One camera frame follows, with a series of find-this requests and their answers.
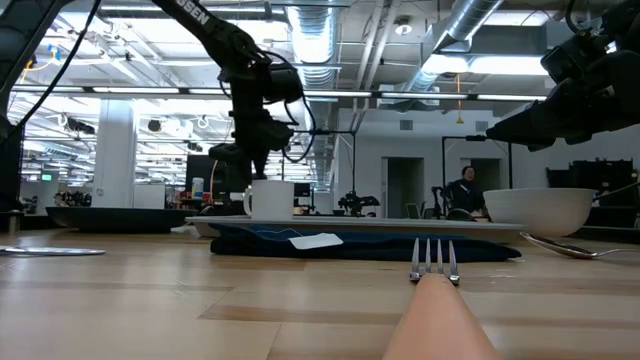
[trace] white mug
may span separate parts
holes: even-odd
[[[251,206],[249,197],[253,196]],[[293,183],[254,180],[244,192],[244,212],[252,219],[287,220],[293,217]]]

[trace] doorway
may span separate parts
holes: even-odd
[[[407,204],[424,201],[424,159],[382,158],[382,216],[408,218]]]
[[[500,159],[470,159],[470,165],[476,170],[474,182],[484,192],[502,189]]]

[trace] blue cloth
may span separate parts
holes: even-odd
[[[380,261],[411,261],[416,237],[421,241],[420,261],[424,261],[426,239],[431,238],[432,261],[436,261],[436,239],[442,240],[444,261],[449,259],[449,241],[453,241],[458,262],[505,261],[522,256],[518,250],[484,240],[464,236],[433,235],[427,233],[391,234],[337,231],[344,244],[298,250],[291,237],[316,235],[322,231],[282,229],[267,226],[236,226],[210,224],[220,232],[211,242],[211,252],[220,255],[288,257],[304,259],[351,259]]]

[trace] door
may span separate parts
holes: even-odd
[[[383,214],[391,219],[408,218],[407,204],[420,206],[424,200],[422,158],[383,159]]]

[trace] fork tines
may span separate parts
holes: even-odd
[[[445,275],[444,265],[442,264],[442,242],[438,239],[437,248],[437,268],[438,274]],[[409,279],[411,281],[419,281],[422,275],[431,272],[431,239],[427,239],[427,249],[425,251],[425,267],[424,272],[420,268],[420,239],[416,238],[413,245],[413,257],[411,260],[411,270],[409,271]],[[449,280],[453,285],[460,283],[460,275],[458,274],[458,263],[456,262],[456,253],[453,249],[453,241],[449,240]]]

